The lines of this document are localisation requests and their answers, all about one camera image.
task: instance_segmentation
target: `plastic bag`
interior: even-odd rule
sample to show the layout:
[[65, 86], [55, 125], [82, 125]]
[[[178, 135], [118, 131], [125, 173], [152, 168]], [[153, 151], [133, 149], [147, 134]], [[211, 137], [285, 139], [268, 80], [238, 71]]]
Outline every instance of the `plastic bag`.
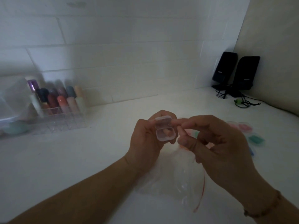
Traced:
[[135, 189], [142, 194], [170, 196], [196, 212], [204, 193], [204, 172], [191, 151], [179, 148], [170, 154], [160, 154], [154, 168], [139, 180]]

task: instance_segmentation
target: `clear acrylic organizer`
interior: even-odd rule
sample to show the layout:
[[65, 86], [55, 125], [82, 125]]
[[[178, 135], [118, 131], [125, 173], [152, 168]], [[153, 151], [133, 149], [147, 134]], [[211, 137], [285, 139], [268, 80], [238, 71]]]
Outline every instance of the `clear acrylic organizer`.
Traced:
[[43, 118], [38, 116], [28, 122], [32, 135], [57, 133], [87, 127], [84, 113], [63, 113], [59, 107], [43, 109], [43, 113]]

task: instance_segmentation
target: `right hand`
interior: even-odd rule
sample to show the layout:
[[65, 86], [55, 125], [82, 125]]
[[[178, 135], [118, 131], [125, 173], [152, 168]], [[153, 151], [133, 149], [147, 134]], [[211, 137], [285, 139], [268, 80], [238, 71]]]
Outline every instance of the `right hand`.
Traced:
[[[196, 156], [211, 179], [233, 196], [248, 187], [256, 171], [245, 136], [215, 116], [195, 116], [172, 120], [181, 136], [178, 143]], [[197, 139], [188, 136], [185, 129], [200, 131]], [[211, 142], [215, 146], [208, 149]]]

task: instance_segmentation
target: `white countertop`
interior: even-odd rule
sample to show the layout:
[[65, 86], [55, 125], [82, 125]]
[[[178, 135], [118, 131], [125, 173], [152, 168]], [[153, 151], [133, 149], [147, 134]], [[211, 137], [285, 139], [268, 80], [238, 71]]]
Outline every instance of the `white countertop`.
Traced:
[[[89, 126], [46, 135], [0, 140], [0, 222], [95, 174], [122, 157], [138, 119], [165, 109], [180, 117], [212, 114], [248, 122], [265, 140], [255, 148], [261, 175], [299, 206], [299, 118], [266, 104], [241, 109], [202, 88], [91, 108]], [[178, 144], [167, 144], [175, 149]], [[197, 213], [132, 192], [109, 223], [253, 223], [242, 206], [207, 179]]]

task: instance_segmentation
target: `clear plastic container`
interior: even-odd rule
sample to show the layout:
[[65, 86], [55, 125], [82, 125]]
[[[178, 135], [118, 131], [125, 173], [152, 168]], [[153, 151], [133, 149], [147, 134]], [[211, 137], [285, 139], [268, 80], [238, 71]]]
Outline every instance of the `clear plastic container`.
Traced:
[[31, 94], [24, 77], [0, 77], [0, 129], [10, 122], [27, 120]]
[[162, 116], [155, 118], [155, 128], [157, 129], [156, 135], [159, 141], [164, 142], [175, 139], [176, 132], [170, 126], [171, 120], [171, 116]]

